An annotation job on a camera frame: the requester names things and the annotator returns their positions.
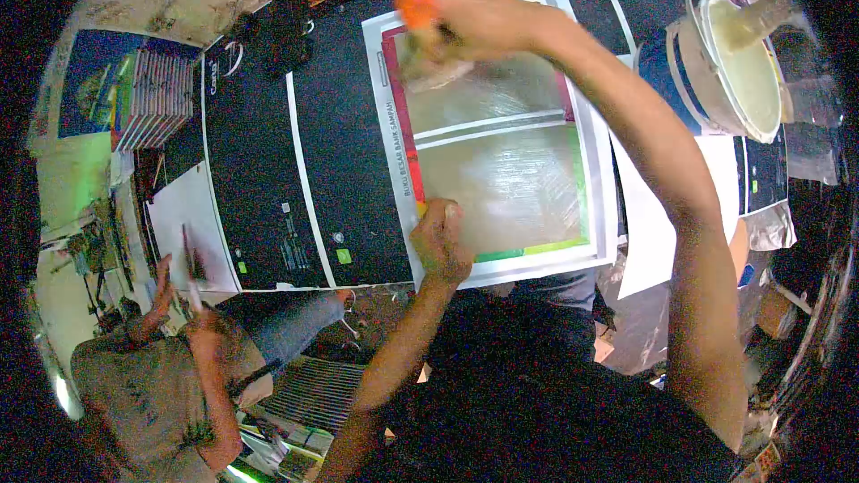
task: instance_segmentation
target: white frame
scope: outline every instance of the white frame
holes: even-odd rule
[[[552,2],[575,19],[570,0],[552,0]],[[407,238],[418,222],[414,185],[407,168],[400,120],[393,102],[384,56],[381,52],[382,34],[402,26],[402,22],[399,15],[394,12],[368,19],[361,26],[367,47],[367,60],[370,64],[370,77],[373,81],[385,154],[391,172],[393,194],[400,215],[400,225],[412,274],[415,284],[419,286],[424,277],[424,268]],[[573,106],[575,127],[579,133],[583,152],[591,242],[588,245],[541,254],[477,263],[468,280],[459,286],[460,289],[537,278],[614,263],[617,256],[617,189],[612,170],[612,148],[608,126],[581,92],[574,88],[570,79],[566,81]],[[457,125],[457,128],[463,128],[462,125],[468,124]]]

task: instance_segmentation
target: stack of books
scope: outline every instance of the stack of books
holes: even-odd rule
[[[193,62],[145,49],[119,68],[116,151],[159,147],[194,111]]]

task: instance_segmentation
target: metal grate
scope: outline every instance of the metal grate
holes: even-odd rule
[[[277,392],[260,404],[279,418],[336,433],[346,421],[363,365],[303,359]]]

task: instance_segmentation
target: orange handle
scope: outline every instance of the orange handle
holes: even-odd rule
[[[435,0],[393,0],[409,30],[432,27],[439,17]]]

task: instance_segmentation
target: paint bucket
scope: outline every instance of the paint bucket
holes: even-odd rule
[[[778,77],[764,43],[732,55],[720,30],[739,7],[729,0],[686,0],[687,15],[645,42],[633,68],[693,134],[748,136],[769,144],[781,122]]]

